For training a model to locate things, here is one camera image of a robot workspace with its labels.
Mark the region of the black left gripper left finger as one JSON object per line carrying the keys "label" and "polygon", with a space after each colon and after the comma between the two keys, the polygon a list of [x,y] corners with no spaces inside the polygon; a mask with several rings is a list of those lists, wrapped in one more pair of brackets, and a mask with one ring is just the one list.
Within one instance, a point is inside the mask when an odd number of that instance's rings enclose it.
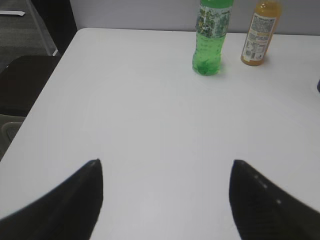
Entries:
{"label": "black left gripper left finger", "polygon": [[90,160],[47,194],[0,220],[2,240],[88,240],[104,200],[99,159]]}

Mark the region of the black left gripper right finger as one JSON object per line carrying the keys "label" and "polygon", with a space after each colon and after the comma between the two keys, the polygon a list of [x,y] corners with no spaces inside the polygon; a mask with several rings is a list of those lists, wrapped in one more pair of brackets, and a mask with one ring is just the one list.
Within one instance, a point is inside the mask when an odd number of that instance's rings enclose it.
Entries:
{"label": "black left gripper right finger", "polygon": [[244,160],[229,180],[232,217],[242,240],[318,240],[320,213],[282,190]]}

